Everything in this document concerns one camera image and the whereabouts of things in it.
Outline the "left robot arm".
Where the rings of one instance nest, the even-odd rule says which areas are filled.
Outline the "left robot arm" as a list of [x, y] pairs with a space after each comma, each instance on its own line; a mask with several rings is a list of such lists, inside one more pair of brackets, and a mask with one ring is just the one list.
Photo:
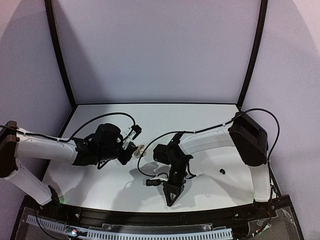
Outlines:
[[105, 123], [85, 138], [66, 139], [26, 131], [17, 127], [15, 121], [8, 121], [0, 128], [0, 177], [41, 206], [58, 202], [58, 194], [51, 185], [35, 177], [20, 158], [58, 161], [78, 167], [93, 165], [99, 170], [115, 159], [126, 165], [138, 149], [133, 141], [142, 131], [139, 125], [132, 125], [121, 133], [116, 125]]

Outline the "white earbud charging case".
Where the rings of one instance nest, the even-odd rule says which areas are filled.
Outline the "white earbud charging case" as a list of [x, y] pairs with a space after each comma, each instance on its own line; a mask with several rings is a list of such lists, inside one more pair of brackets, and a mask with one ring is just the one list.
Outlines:
[[144, 144], [138, 145], [137, 149], [133, 153], [133, 155], [136, 159], [139, 159], [140, 157], [144, 157], [146, 154], [147, 154], [147, 151], [145, 150]]

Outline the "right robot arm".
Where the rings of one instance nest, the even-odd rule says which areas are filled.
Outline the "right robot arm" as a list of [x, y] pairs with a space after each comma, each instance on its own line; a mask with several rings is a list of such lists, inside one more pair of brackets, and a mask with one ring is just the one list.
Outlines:
[[255, 202], [271, 198], [268, 164], [267, 132], [245, 112], [238, 112], [226, 123], [195, 132], [177, 132], [168, 144], [153, 149], [153, 159], [170, 167], [163, 182], [167, 206], [171, 207], [185, 187], [185, 176], [195, 153], [218, 148], [236, 148], [242, 162], [249, 168]]

